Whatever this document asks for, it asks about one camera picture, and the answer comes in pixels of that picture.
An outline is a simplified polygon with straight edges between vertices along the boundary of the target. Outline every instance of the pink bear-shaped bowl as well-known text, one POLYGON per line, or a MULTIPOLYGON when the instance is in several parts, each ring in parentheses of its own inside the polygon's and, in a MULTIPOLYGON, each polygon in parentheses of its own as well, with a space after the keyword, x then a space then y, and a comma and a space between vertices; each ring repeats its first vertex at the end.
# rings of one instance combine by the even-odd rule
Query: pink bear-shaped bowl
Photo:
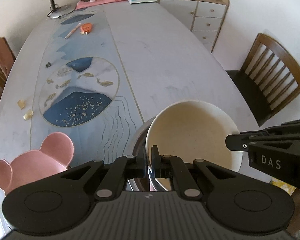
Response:
POLYGON ((0 188, 7 195, 17 187, 66 171, 73 154, 73 143, 66 134, 51 133, 40 150, 27 151, 10 164, 0 160, 0 188))

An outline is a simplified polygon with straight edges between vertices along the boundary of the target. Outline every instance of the white cabinet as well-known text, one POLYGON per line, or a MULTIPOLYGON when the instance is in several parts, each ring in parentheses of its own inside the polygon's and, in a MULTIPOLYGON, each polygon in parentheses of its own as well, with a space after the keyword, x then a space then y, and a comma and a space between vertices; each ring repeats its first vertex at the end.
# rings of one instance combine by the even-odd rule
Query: white cabinet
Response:
POLYGON ((160 0, 160 5, 182 22, 189 30, 191 29, 197 1, 160 0))
POLYGON ((193 34, 201 41, 205 43, 214 43, 218 32, 193 32, 193 34))
POLYGON ((213 43, 205 43, 204 46, 207 48, 208 51, 211 51, 213 47, 213 43))
POLYGON ((191 30, 212 52, 229 0, 160 0, 160 5, 191 30))
POLYGON ((199 2, 195 16, 197 17, 213 17, 222 18, 225 13, 226 6, 212 2, 199 2))
POLYGON ((217 31, 221 20, 220 18, 196 17, 192 31, 217 31))

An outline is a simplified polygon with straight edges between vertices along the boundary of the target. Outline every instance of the desk lamp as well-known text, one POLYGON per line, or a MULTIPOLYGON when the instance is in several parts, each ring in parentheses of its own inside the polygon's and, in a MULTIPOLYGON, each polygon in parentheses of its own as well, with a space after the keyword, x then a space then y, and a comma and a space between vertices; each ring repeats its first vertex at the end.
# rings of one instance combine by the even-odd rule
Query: desk lamp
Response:
POLYGON ((66 4, 61 7, 56 7, 56 4, 54 3, 54 0, 50 0, 51 3, 51 12, 49 14, 49 17, 52 19, 59 18, 65 14, 69 14, 75 10, 75 5, 73 4, 66 4))

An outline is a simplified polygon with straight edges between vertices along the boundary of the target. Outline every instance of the lamp base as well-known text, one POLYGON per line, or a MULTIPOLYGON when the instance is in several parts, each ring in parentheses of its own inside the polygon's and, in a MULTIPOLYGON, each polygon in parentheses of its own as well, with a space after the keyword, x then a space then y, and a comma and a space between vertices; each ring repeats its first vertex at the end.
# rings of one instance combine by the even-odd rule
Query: lamp base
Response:
POLYGON ((56 18, 62 17, 63 15, 69 14, 75 10, 75 7, 76 6, 73 4, 63 5, 59 8, 57 8, 56 11, 52 12, 50 14, 50 18, 56 19, 56 18))

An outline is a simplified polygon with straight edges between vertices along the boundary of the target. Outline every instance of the chair seat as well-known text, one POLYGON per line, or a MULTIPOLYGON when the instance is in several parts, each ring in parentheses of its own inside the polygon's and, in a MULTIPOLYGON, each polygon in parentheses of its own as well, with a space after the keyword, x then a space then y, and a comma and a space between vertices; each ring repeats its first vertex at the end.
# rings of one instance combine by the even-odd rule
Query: chair seat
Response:
POLYGON ((258 125, 263 125, 271 115, 271 108, 265 95, 246 73, 239 70, 228 70, 227 73, 247 102, 258 125))

